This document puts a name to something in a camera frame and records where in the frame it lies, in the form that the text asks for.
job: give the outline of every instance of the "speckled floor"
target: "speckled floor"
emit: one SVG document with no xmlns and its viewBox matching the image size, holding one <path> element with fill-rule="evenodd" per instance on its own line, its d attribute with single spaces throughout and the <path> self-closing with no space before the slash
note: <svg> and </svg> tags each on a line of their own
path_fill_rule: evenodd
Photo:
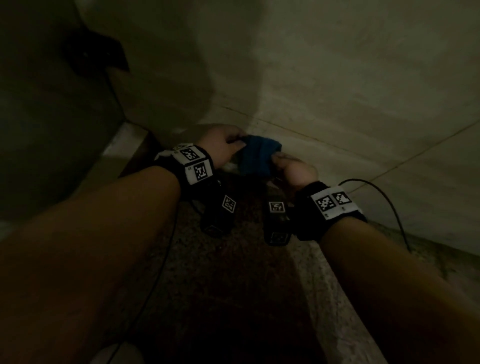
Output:
<svg viewBox="0 0 480 364">
<path fill-rule="evenodd" d="M 233 355 L 233 363 L 385 363 L 316 243 L 263 242 L 260 190 L 242 184 L 235 228 L 221 240 L 201 233 L 200 217 L 180 203 L 163 276 L 129 341 L 148 363 L 202 355 L 214 362 Z M 155 279 L 171 226 L 108 305 L 85 360 L 122 337 Z M 401 243 L 397 232 L 379 228 Z M 410 244 L 480 303 L 480 257 L 414 237 Z"/>
</svg>

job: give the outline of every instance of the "wristband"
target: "wristband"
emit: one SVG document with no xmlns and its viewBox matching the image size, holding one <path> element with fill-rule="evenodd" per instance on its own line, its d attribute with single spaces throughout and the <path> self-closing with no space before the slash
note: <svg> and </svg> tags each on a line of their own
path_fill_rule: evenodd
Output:
<svg viewBox="0 0 480 364">
<path fill-rule="evenodd" d="M 153 165 L 172 172 L 179 180 L 182 196 L 199 195 L 214 175 L 213 161 L 205 149 L 193 144 L 179 144 L 158 153 Z"/>
<path fill-rule="evenodd" d="M 351 216 L 367 222 L 360 208 L 340 186 L 314 182 L 295 196 L 294 226 L 299 240 L 319 241 L 337 221 Z"/>
</svg>

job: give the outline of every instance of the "hand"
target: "hand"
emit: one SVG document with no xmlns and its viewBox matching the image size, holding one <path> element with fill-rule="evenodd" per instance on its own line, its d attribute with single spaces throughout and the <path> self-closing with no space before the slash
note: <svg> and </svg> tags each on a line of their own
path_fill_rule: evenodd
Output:
<svg viewBox="0 0 480 364">
<path fill-rule="evenodd" d="M 247 133 L 234 125 L 217 125 L 206 132 L 196 144 L 207 151 L 217 169 L 227 164 L 235 153 L 246 146 L 243 141 L 237 140 L 246 135 Z"/>
<path fill-rule="evenodd" d="M 318 181 L 317 170 L 300 159 L 286 153 L 276 152 L 272 162 L 278 171 L 283 172 L 285 182 L 294 190 L 301 190 L 312 182 Z"/>
</svg>

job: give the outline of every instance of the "blue cloth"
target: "blue cloth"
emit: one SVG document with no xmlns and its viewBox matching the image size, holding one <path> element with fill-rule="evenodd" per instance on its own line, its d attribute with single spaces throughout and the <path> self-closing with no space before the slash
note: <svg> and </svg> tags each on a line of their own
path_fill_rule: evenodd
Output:
<svg viewBox="0 0 480 364">
<path fill-rule="evenodd" d="M 240 174 L 242 176 L 271 176 L 271 156 L 282 150 L 282 145 L 276 140 L 256 135 L 248 135 L 242 140 L 247 146 L 238 155 Z"/>
</svg>

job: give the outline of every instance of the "forearm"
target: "forearm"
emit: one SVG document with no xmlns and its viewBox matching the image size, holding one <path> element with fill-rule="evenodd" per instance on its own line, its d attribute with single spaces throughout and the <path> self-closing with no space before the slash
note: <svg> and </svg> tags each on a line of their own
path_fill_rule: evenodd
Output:
<svg viewBox="0 0 480 364">
<path fill-rule="evenodd" d="M 432 267 L 354 218 L 332 226 L 320 247 L 390 363 L 473 359 L 476 308 Z"/>
<path fill-rule="evenodd" d="M 176 177 L 151 167 L 58 204 L 7 238 L 0 261 L 0 325 L 8 358 L 20 362 L 16 345 L 29 347 L 29 354 L 49 352 L 47 343 L 65 355 L 74 350 L 179 197 Z"/>
</svg>

